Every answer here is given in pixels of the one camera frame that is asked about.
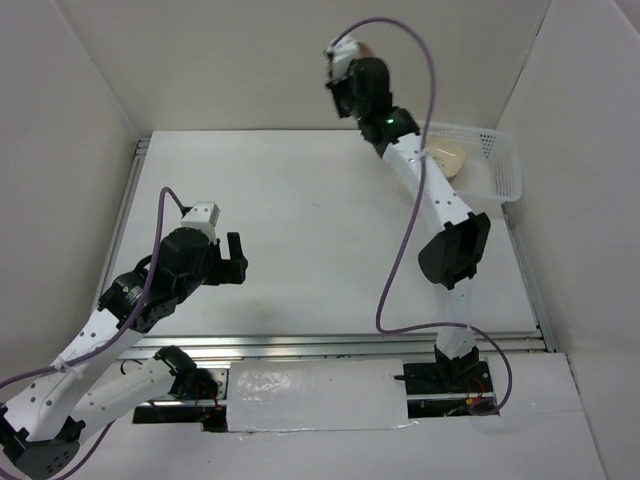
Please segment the brown panda plate back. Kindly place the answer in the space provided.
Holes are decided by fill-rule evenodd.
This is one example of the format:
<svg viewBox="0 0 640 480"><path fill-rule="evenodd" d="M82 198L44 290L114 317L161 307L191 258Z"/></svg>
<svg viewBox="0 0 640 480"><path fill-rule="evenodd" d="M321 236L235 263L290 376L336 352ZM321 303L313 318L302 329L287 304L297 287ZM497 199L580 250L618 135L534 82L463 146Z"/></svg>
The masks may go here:
<svg viewBox="0 0 640 480"><path fill-rule="evenodd" d="M369 45L367 45L364 42L359 42L359 41L357 41L357 42L360 44L360 47L361 47L361 57L358 58L358 59L366 58L366 57L374 57L375 56L374 51L372 50L372 48Z"/></svg>

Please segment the cream panda plate back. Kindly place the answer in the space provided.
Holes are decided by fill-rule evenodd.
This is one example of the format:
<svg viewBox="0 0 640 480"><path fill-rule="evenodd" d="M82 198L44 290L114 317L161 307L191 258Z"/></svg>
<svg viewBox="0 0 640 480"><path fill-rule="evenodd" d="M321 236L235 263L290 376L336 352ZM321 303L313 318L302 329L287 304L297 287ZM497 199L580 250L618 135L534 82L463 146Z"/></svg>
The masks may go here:
<svg viewBox="0 0 640 480"><path fill-rule="evenodd" d="M427 146L434 163L448 180L453 179L466 163L466 151L453 141L436 138Z"/></svg>

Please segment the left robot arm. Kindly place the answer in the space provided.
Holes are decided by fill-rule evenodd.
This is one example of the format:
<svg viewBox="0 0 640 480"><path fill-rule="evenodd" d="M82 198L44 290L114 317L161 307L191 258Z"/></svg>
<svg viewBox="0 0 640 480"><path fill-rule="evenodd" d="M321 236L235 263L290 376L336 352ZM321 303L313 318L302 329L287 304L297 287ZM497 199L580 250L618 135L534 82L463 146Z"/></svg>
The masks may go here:
<svg viewBox="0 0 640 480"><path fill-rule="evenodd" d="M196 289L245 281L248 261L239 233L228 233L227 241L230 256L223 258L218 241L177 228L113 281L50 371L2 404L1 446L15 468L31 479L58 475L84 441L147 400L217 400L219 380L174 345L116 381L96 383Z"/></svg>

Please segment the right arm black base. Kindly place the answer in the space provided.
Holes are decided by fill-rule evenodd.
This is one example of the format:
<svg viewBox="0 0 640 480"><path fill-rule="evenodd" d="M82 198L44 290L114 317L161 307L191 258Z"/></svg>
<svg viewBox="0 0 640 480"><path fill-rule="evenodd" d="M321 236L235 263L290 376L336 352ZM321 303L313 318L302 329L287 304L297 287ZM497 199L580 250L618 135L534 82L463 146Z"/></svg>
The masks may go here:
<svg viewBox="0 0 640 480"><path fill-rule="evenodd" d="M405 363L394 379L404 384L411 419L495 415L497 401L480 351L448 359L434 349L431 362Z"/></svg>

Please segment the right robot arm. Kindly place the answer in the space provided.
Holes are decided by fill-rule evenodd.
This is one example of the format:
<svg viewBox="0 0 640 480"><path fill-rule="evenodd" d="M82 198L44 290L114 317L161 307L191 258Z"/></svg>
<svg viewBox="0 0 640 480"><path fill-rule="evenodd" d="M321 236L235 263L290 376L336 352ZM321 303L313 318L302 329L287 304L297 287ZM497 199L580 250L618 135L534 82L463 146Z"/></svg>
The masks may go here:
<svg viewBox="0 0 640 480"><path fill-rule="evenodd" d="M394 105L390 74L376 57L328 57L327 88L338 115L356 120L362 137L399 176L419 204L430 238L418 265L433 285L439 305L435 322L435 378L450 392L460 390L479 361L470 327L472 279L484 254L491 226L454 191L424 146L411 114Z"/></svg>

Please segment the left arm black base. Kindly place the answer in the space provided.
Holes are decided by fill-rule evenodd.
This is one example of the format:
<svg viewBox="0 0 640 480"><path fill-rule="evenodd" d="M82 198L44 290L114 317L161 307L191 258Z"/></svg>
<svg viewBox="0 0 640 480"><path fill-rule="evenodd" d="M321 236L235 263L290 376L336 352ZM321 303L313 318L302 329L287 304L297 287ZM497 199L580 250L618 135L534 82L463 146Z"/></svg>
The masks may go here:
<svg viewBox="0 0 640 480"><path fill-rule="evenodd" d="M226 433L228 368L199 368L196 380L137 406L135 425L195 425L204 432Z"/></svg>

